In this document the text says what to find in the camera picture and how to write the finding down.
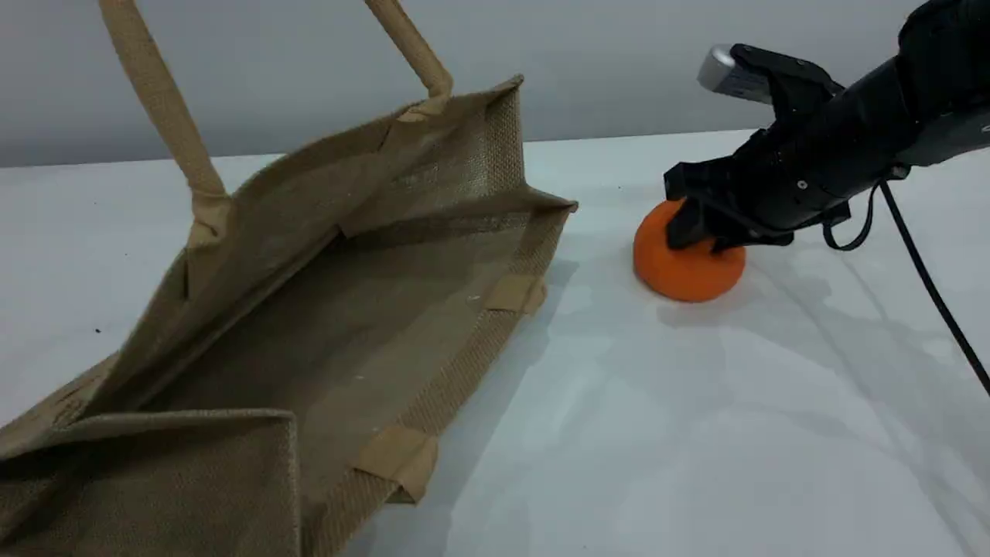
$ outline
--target white table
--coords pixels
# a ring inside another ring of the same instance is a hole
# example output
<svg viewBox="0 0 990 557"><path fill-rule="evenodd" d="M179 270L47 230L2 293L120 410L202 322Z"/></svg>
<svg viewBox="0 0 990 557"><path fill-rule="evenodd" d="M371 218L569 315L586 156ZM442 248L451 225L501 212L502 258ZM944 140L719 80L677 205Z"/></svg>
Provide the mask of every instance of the white table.
<svg viewBox="0 0 990 557"><path fill-rule="evenodd" d="M385 508L348 557L990 553L990 399L882 201L860 250L818 229L750 248L714 302L634 278L663 172L746 136L526 145L530 182L581 202L547 303L444 435L427 497ZM234 184L272 159L217 166ZM977 349L988 169L970 155L895 184ZM0 423L121 345L184 242L181 183L171 162L0 170Z"/></svg>

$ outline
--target bag handle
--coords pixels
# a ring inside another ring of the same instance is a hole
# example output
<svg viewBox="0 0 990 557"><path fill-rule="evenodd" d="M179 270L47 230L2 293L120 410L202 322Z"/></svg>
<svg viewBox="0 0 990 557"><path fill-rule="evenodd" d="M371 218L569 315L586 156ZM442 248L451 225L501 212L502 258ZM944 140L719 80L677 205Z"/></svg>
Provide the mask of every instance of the bag handle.
<svg viewBox="0 0 990 557"><path fill-rule="evenodd" d="M437 55L397 0L365 0L365 4L429 92L427 100L409 108L399 120L419 122L441 114L453 79ZM100 10L124 72L192 190L193 225L186 248L200 252L217 246L227 236L233 203L182 94L134 0L100 0Z"/></svg>

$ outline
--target orange ball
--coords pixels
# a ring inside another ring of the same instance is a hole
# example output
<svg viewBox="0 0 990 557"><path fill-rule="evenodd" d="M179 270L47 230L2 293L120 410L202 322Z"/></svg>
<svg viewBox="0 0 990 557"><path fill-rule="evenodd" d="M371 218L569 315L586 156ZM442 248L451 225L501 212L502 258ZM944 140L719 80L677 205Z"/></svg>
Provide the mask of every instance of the orange ball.
<svg viewBox="0 0 990 557"><path fill-rule="evenodd" d="M745 248L712 254L713 238L684 250L667 247L667 223L681 201L664 201L643 219L633 243L636 274L650 288L679 301L708 301L728 292L743 275Z"/></svg>

